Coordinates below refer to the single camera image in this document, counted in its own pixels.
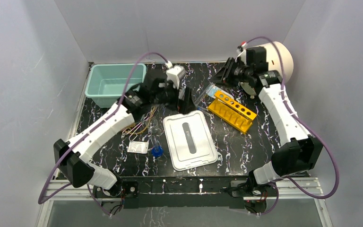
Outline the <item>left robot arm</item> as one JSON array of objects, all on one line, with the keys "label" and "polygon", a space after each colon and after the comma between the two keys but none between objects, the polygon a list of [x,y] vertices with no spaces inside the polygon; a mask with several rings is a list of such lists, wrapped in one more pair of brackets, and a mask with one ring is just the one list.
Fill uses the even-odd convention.
[{"label": "left robot arm", "polygon": [[91,162],[101,147],[139,120],[152,106],[164,105],[180,114],[196,110],[190,87],[179,88],[162,75],[147,75],[121,95],[111,108],[77,136],[54,143],[55,161],[70,185],[101,187],[111,197],[122,192],[122,180],[113,171]]}]

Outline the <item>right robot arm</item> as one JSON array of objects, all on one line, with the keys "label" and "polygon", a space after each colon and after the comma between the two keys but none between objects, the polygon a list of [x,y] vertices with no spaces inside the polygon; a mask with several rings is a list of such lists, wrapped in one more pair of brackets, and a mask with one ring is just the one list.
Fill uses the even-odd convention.
[{"label": "right robot arm", "polygon": [[294,71],[291,53],[281,43],[254,47],[240,45],[237,57],[226,60],[211,82],[228,87],[251,88],[266,107],[279,135],[280,148],[271,160],[249,172],[248,192],[261,195],[266,184],[291,174],[311,170],[323,145],[299,121],[285,88]]}]

